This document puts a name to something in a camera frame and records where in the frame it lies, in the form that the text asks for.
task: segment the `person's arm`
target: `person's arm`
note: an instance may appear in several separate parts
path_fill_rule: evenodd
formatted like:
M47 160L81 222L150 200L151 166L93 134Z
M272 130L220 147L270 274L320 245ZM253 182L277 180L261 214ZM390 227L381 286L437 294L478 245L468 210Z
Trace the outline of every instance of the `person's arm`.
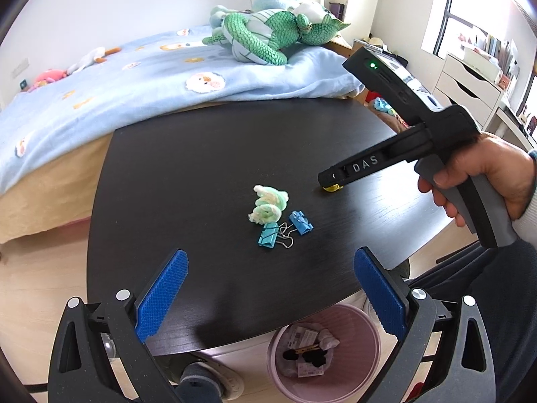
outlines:
M475 144L453 154L446 167L434 176L434 186L420 178L418 188L424 193L432 191L436 205L443 206L457 226L463 227L466 222L462 215L436 188L451 188L468 176L485 174L505 199L517 234L537 248L537 168L532 156L495 135L483 133Z

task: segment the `bed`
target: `bed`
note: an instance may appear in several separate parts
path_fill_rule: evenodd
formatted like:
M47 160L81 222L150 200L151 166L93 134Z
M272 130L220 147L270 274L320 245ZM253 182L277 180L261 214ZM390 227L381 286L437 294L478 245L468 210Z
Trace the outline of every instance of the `bed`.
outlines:
M205 36L208 26L132 41L104 63L13 99L0 113L0 243L91 216L117 128L228 101L363 90L334 47L297 44L287 65L262 66L204 46Z

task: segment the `hand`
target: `hand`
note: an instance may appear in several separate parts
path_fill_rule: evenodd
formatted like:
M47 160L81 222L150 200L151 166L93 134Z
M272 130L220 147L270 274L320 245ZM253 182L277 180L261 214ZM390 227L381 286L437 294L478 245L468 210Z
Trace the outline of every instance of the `hand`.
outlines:
M448 189L468 176L485 174L492 187L505 199L511 220L519 219L530 202L535 181L532 157L496 135L482 133L476 143L455 152L446 167L434 175L434 186L420 177L418 189L432 191L434 203L443 206L459 227L466 225L454 204L436 188Z

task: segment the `pink trash bin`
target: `pink trash bin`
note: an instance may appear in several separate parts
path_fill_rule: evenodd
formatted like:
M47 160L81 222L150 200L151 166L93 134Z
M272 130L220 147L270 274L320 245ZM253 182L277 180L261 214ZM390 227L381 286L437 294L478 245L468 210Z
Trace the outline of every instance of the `pink trash bin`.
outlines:
M356 393L377 370L380 336L371 319L351 305L334 305L300 322L317 322L340 344L324 375L289 378L276 368L276 347L288 326L280 329L268 346L268 374L276 387L296 403L340 403Z

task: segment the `dark wooden table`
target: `dark wooden table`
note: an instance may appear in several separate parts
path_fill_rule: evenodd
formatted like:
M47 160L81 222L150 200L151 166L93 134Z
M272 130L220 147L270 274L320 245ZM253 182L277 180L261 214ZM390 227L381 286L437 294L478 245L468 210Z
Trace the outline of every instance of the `dark wooden table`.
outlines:
M352 269L367 245L393 268L448 222L401 163L345 186L317 174L393 135L345 100L230 103L117 130L97 189L88 246L88 299L138 294L174 248L189 275L157 335L154 355L206 349L274 330L359 289ZM286 220L313 224L295 245L257 245L248 221L262 184L289 193Z

